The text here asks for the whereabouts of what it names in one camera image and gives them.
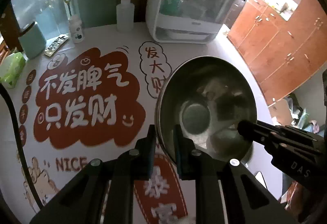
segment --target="black cable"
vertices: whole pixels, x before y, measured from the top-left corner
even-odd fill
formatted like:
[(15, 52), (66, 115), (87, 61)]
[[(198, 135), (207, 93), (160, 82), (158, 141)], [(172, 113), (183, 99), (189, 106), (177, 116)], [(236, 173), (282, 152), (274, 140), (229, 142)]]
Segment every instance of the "black cable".
[(0, 83), (0, 95), (4, 98), (4, 101), (6, 102), (7, 107), (9, 109), (9, 113), (10, 113), (10, 117), (11, 117), (11, 121), (12, 121), (12, 127), (14, 129), (14, 135), (15, 135), (16, 145), (17, 145), (17, 149), (18, 149), (18, 154), (20, 157), (20, 161), (22, 163), (22, 169), (24, 171), (28, 187), (31, 190), (31, 193), (32, 193), (37, 205), (39, 206), (40, 209), (42, 209), (43, 204), (41, 202), (41, 199), (40, 199), (38, 193), (36, 192), (31, 175), (29, 174), (28, 166), (26, 163), (25, 155), (24, 155), (24, 150), (22, 149), (22, 141), (19, 136), (19, 128), (18, 128), (18, 121), (17, 121), (16, 112), (15, 112), (15, 107), (14, 107), (14, 104), (12, 103), (12, 100), (11, 100), (7, 90), (4, 88), (4, 86), (1, 83)]

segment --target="silver screw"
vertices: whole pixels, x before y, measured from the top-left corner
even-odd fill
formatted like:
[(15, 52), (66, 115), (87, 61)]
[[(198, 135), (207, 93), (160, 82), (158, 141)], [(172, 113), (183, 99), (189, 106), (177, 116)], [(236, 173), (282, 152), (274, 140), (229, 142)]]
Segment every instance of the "silver screw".
[(231, 165), (233, 165), (233, 166), (238, 166), (238, 165), (240, 165), (240, 162), (239, 162), (239, 160), (237, 160), (237, 159), (231, 159), (231, 160), (229, 161), (229, 163), (230, 163)]
[(138, 151), (138, 149), (133, 148), (133, 149), (130, 150), (129, 153), (130, 153), (131, 156), (137, 156), (140, 152)]
[(97, 167), (101, 164), (101, 160), (99, 159), (93, 159), (91, 160), (91, 165), (94, 166), (94, 167)]
[(200, 150), (197, 150), (197, 149), (194, 149), (194, 150), (191, 151), (191, 154), (192, 154), (193, 156), (198, 157), (198, 156), (201, 155), (201, 151), (200, 151)]

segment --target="drawer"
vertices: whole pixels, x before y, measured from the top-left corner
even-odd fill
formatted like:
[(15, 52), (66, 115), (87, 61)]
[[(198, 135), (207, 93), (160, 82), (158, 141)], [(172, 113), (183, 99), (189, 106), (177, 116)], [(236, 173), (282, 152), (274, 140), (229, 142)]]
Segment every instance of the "drawer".
[(282, 18), (271, 6), (268, 6), (264, 14), (275, 24), (278, 29), (281, 29), (286, 24), (286, 20)]
[(249, 0), (248, 2), (250, 2), (261, 13), (264, 13), (266, 7), (268, 6), (264, 0)]

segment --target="wall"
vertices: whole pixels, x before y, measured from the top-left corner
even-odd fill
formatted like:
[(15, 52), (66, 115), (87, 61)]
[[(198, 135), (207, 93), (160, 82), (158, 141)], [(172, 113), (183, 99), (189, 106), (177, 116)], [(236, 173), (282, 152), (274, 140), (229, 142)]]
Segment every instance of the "wall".
[(327, 63), (314, 74), (311, 79), (294, 91), (299, 104), (306, 108), (310, 120), (317, 120), (321, 126), (325, 124), (326, 107), (324, 106), (324, 89), (322, 74), (327, 69)]

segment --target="stainless steel bowl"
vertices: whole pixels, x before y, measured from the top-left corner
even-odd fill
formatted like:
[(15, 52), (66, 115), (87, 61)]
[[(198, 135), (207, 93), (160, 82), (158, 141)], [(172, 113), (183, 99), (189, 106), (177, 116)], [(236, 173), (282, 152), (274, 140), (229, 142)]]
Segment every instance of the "stainless steel bowl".
[(234, 66), (212, 56), (193, 58), (179, 66), (166, 80), (156, 105), (159, 143), (174, 163), (175, 124), (180, 124), (183, 135), (198, 149), (215, 159), (249, 159), (252, 142), (237, 132), (241, 120), (257, 120), (251, 88)]

